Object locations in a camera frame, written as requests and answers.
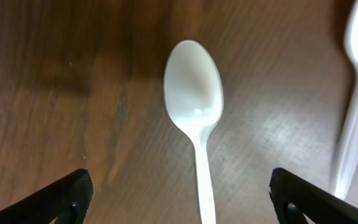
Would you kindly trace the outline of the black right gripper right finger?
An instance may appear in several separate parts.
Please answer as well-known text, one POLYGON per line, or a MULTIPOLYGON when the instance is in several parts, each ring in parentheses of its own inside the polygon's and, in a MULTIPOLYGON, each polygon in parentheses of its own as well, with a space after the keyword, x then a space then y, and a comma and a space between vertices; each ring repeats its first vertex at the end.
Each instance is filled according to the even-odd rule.
POLYGON ((272 171, 269 187, 280 224, 358 223, 358 208, 281 167, 272 171))

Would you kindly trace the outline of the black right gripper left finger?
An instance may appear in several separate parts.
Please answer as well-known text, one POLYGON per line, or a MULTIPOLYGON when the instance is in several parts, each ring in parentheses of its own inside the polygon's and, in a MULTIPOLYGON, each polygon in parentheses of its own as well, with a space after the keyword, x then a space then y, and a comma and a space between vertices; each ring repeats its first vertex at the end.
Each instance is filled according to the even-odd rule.
POLYGON ((93 196, 86 169, 77 169, 0 210, 0 223, 83 223, 93 196))

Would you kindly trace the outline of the thin white spoon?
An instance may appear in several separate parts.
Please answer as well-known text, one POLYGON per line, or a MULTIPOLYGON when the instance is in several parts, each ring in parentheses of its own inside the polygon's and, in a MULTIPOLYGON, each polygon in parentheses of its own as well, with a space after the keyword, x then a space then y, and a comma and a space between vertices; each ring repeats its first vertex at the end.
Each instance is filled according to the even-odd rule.
POLYGON ((167 113, 194 147, 198 205, 202 224, 216 223, 207 143, 224 107, 219 71, 207 50, 194 40, 183 40, 171 51, 164 71, 167 113))
POLYGON ((344 48, 356 72, 356 80, 329 183, 330 193, 341 200, 347 196, 358 163, 358 0, 349 15, 344 48))

